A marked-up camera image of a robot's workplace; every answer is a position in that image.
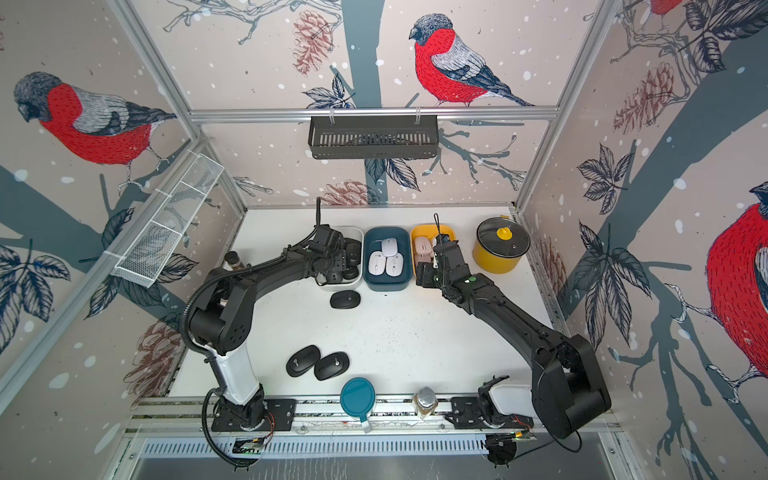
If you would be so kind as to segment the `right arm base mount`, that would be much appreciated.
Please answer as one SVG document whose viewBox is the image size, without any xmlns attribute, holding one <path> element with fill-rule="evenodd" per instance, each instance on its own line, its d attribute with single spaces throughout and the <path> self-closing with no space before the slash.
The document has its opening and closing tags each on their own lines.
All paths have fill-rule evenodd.
<svg viewBox="0 0 768 480">
<path fill-rule="evenodd" d="M 484 382 L 475 396 L 456 396 L 444 419 L 456 429 L 509 429 L 524 431 L 534 427 L 531 392 L 509 376 Z"/>
</svg>

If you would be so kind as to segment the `white storage box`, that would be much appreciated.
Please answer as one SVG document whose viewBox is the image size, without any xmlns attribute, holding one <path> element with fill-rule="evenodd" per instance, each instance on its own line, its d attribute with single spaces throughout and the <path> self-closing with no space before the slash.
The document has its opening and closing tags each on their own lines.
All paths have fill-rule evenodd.
<svg viewBox="0 0 768 480">
<path fill-rule="evenodd" d="M 342 233 L 345 238 L 357 240 L 362 242 L 364 238 L 364 232 L 355 226 L 333 226 L 333 229 Z M 321 289 L 328 292 L 337 292 L 343 290 L 354 290 L 362 281 L 362 264 L 357 266 L 357 275 L 354 279 L 342 280 L 339 284 L 326 284 L 321 286 Z"/>
</svg>

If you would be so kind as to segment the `yellow storage box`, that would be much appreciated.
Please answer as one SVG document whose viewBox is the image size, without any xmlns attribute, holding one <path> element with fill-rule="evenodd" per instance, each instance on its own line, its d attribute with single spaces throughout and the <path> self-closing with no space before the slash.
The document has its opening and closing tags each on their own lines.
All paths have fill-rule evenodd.
<svg viewBox="0 0 768 480">
<path fill-rule="evenodd" d="M 434 253 L 434 247 L 437 244 L 437 238 L 442 236 L 447 236 L 451 241 L 454 241 L 456 239 L 455 232 L 453 229 L 447 225 L 441 225 L 440 227 L 437 227 L 436 224 L 423 224 L 418 225 L 414 227 L 410 232 L 410 240 L 411 240 L 411 247 L 412 247 L 412 256 L 413 256 L 413 269 L 414 274 L 416 278 L 416 266 L 417 264 L 414 263 L 414 257 L 416 254 L 414 253 L 414 245 L 413 245 L 413 239 L 417 236 L 427 236 L 432 241 L 433 246 L 433 254 L 432 257 L 432 264 L 435 265 L 435 253 Z"/>
</svg>

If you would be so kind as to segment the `black mouse small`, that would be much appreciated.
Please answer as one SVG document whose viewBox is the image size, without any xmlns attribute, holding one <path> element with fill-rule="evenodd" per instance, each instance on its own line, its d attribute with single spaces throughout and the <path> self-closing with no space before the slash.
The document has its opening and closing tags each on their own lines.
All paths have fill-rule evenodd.
<svg viewBox="0 0 768 480">
<path fill-rule="evenodd" d="M 360 275 L 360 269 L 358 266 L 350 266 L 342 272 L 343 279 L 345 281 L 356 280 Z"/>
</svg>

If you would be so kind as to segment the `white mouse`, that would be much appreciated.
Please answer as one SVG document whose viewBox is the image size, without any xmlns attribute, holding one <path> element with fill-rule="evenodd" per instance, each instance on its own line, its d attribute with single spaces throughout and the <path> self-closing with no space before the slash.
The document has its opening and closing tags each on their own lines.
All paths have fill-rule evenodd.
<svg viewBox="0 0 768 480">
<path fill-rule="evenodd" d="M 400 253 L 396 253 L 392 256 L 386 257 L 385 273 L 392 277 L 399 277 L 404 270 L 404 257 Z"/>
<path fill-rule="evenodd" d="M 381 252 L 385 257 L 393 257 L 399 253 L 398 242 L 396 238 L 385 238 L 381 240 Z"/>
<path fill-rule="evenodd" d="M 381 251 L 374 251 L 368 259 L 368 273 L 380 276 L 386 272 L 387 257 Z"/>
</svg>

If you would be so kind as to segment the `spice jar dark lid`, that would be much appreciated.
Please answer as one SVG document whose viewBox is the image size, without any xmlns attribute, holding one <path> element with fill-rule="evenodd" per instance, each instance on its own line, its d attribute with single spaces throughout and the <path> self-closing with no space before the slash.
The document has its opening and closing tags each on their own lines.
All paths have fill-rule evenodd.
<svg viewBox="0 0 768 480">
<path fill-rule="evenodd" d="M 240 270 L 244 268 L 239 254 L 234 250 L 228 251 L 224 255 L 224 262 L 229 270 Z"/>
</svg>

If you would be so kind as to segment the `teal round lid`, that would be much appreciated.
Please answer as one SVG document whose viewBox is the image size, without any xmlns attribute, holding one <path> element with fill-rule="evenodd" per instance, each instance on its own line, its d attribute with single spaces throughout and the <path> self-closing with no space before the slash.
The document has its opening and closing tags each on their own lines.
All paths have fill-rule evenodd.
<svg viewBox="0 0 768 480">
<path fill-rule="evenodd" d="M 347 381 L 340 393 L 342 410 L 349 417 L 358 420 L 366 434 L 372 431 L 369 414 L 374 408 L 375 400 L 374 386 L 369 380 L 362 377 Z"/>
</svg>

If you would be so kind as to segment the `yellow pot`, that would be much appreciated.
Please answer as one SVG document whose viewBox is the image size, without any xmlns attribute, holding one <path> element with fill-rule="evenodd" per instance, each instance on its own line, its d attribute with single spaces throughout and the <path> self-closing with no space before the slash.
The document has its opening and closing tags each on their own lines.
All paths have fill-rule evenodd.
<svg viewBox="0 0 768 480">
<path fill-rule="evenodd" d="M 499 216 L 478 225 L 472 255 L 486 272 L 506 274 L 517 266 L 530 246 L 530 236 L 520 224 Z"/>
</svg>

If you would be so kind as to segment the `glass lid yellow knob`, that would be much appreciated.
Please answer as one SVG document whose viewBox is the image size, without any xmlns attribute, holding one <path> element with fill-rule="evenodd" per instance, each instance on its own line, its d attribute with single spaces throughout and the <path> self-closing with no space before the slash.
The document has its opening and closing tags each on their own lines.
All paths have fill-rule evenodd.
<svg viewBox="0 0 768 480">
<path fill-rule="evenodd" d="M 482 221 L 477 227 L 476 238 L 485 251 L 505 259 L 521 257 L 531 246 L 527 231 L 520 224 L 502 216 Z"/>
</svg>

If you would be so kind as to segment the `teal storage box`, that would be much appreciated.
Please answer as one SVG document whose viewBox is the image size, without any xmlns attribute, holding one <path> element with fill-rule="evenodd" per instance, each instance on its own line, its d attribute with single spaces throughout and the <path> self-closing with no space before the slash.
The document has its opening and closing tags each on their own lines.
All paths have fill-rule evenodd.
<svg viewBox="0 0 768 480">
<path fill-rule="evenodd" d="M 380 276 L 371 276 L 368 273 L 368 259 L 372 252 L 381 251 L 381 240 L 385 238 L 396 238 L 398 242 L 399 253 L 404 257 L 403 273 L 392 278 L 386 273 Z M 363 279 L 368 287 L 377 292 L 394 292 L 405 289 L 413 275 L 412 251 L 408 232 L 400 227 L 382 226 L 368 230 L 363 239 Z"/>
</svg>

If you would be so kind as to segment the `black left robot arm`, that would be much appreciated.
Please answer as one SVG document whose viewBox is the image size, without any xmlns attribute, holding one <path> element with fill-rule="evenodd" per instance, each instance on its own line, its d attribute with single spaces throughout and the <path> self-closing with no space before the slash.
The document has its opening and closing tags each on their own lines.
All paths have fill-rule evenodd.
<svg viewBox="0 0 768 480">
<path fill-rule="evenodd" d="M 226 412 L 253 430 L 266 416 L 264 390 L 245 342 L 251 332 L 255 303 L 292 282 L 312 278 L 319 286 L 340 284 L 349 269 L 343 234 L 321 221 L 316 200 L 312 232 L 261 264 L 212 270 L 192 294 L 180 320 L 185 346 L 205 357 L 218 386 L 213 392 Z"/>
</svg>

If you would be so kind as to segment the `glass jar silver lid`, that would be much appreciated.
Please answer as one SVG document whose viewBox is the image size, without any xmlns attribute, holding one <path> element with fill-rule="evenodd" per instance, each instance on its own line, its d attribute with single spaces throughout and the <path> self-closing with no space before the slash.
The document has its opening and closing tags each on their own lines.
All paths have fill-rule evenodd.
<svg viewBox="0 0 768 480">
<path fill-rule="evenodd" d="M 428 386 L 418 390 L 412 399 L 417 416 L 424 420 L 431 416 L 438 407 L 438 399 L 434 390 Z"/>
</svg>

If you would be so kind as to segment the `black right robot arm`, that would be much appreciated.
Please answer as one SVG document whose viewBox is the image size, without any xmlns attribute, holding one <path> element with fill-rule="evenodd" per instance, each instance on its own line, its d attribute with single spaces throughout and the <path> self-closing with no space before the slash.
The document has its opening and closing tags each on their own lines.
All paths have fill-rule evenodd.
<svg viewBox="0 0 768 480">
<path fill-rule="evenodd" d="M 417 284 L 440 290 L 518 351 L 531 369 L 533 409 L 550 435 L 565 439 L 612 408 L 595 351 L 584 337 L 542 324 L 487 276 L 471 273 L 456 240 L 440 234 L 433 252 L 433 263 L 417 267 Z"/>
</svg>

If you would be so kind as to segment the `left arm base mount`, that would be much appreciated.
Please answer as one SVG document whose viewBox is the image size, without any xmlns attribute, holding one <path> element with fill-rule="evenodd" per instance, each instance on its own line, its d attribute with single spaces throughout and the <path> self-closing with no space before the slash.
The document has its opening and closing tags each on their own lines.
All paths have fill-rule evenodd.
<svg viewBox="0 0 768 480">
<path fill-rule="evenodd" d="M 297 401 L 266 398 L 263 389 L 245 405 L 224 398 L 213 408 L 213 432 L 288 432 L 292 429 Z"/>
</svg>

